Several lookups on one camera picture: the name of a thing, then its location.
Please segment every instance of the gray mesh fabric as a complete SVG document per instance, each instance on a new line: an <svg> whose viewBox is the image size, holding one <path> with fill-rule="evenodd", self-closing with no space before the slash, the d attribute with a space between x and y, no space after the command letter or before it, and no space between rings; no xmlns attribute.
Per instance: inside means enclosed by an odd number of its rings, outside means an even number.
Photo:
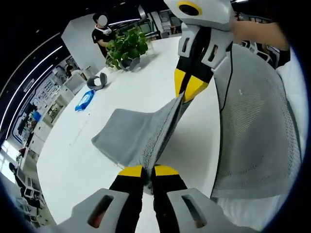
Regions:
<svg viewBox="0 0 311 233"><path fill-rule="evenodd" d="M287 192L300 150L281 78L264 60L233 45L233 75L221 113L219 167L212 197L258 199ZM215 73L220 109L231 71Z"/></svg>
<svg viewBox="0 0 311 233"><path fill-rule="evenodd" d="M92 143L115 163L143 165L151 175L175 127L189 103L183 94L154 113L116 109Z"/></svg>

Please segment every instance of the blue package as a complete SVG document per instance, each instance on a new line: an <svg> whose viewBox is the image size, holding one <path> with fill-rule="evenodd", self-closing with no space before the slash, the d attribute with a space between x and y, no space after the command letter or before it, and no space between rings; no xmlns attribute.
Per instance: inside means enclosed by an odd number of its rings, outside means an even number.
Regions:
<svg viewBox="0 0 311 233"><path fill-rule="evenodd" d="M85 110L86 107L89 105L89 103L91 102L91 100L93 99L95 91L94 90L90 90L87 91L82 99L80 100L79 104L74 108L75 111L81 111L81 110Z"/></svg>

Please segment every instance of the robotic arm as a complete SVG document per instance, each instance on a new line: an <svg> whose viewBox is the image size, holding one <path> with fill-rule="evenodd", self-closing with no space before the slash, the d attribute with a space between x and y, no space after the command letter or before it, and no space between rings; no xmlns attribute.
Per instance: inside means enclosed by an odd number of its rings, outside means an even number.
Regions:
<svg viewBox="0 0 311 233"><path fill-rule="evenodd" d="M218 69L222 69L226 52L231 51L230 29L234 12L229 0L164 0L180 18L182 37L175 70L176 96L185 91L184 101L203 91Z"/></svg>
<svg viewBox="0 0 311 233"><path fill-rule="evenodd" d="M142 209L145 173L141 165L126 167L110 189L100 189L76 205L71 217L39 233L134 233ZM178 171L156 165L151 175L154 211L161 233L255 233L238 227L221 207L199 190L187 189Z"/></svg>

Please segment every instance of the black shirt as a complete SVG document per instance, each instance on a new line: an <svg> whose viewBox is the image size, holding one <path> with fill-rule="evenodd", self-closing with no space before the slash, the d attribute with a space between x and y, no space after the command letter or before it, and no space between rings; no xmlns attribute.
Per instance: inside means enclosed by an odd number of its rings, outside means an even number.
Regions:
<svg viewBox="0 0 311 233"><path fill-rule="evenodd" d="M104 42L109 42L110 40L114 40L116 37L115 33L112 31L110 34L105 35L102 31L94 29L92 32L92 39L93 42L98 44L97 41L99 40L103 40ZM102 51L102 54L104 55L104 57L107 56L107 50L105 47L99 45L100 50Z"/></svg>

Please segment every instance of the green leaves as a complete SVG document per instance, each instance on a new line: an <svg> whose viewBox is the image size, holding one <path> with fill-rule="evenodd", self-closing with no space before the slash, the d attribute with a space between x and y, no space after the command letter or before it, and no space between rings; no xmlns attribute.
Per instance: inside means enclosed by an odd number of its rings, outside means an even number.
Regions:
<svg viewBox="0 0 311 233"><path fill-rule="evenodd" d="M117 35L116 39L111 40L106 46L110 57L106 64L121 69L120 61L134 59L146 53L148 50L146 41L145 34L138 27L128 30L126 35Z"/></svg>

